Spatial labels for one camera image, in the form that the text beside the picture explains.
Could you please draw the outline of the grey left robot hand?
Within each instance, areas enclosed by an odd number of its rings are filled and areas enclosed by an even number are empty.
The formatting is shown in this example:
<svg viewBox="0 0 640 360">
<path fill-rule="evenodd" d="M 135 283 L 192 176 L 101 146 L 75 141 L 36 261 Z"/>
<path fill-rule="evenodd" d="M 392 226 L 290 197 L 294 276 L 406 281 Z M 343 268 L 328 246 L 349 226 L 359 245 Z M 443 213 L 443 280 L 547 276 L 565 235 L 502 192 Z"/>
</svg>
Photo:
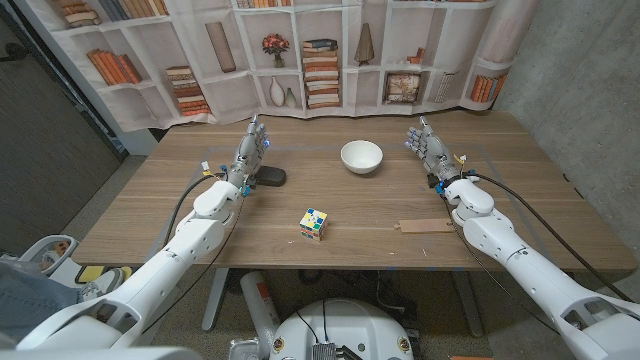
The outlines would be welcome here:
<svg viewBox="0 0 640 360">
<path fill-rule="evenodd" d="M 269 145 L 265 125 L 259 124 L 258 115 L 254 114 L 234 155 L 227 181 L 240 188 L 249 177 L 257 173 Z"/>
</svg>

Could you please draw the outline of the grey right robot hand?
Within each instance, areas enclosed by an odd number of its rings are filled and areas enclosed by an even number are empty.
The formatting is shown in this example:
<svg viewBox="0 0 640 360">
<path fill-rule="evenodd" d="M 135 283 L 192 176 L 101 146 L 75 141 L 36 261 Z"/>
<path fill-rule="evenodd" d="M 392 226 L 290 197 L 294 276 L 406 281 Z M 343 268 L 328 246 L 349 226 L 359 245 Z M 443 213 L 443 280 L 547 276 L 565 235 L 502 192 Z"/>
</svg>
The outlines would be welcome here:
<svg viewBox="0 0 640 360">
<path fill-rule="evenodd" d="M 439 183 L 447 186 L 460 179 L 461 171 L 455 166 L 448 147 L 435 134 L 424 115 L 419 117 L 419 121 L 420 128 L 408 129 L 405 145 L 422 161 L 430 187 Z"/>
</svg>

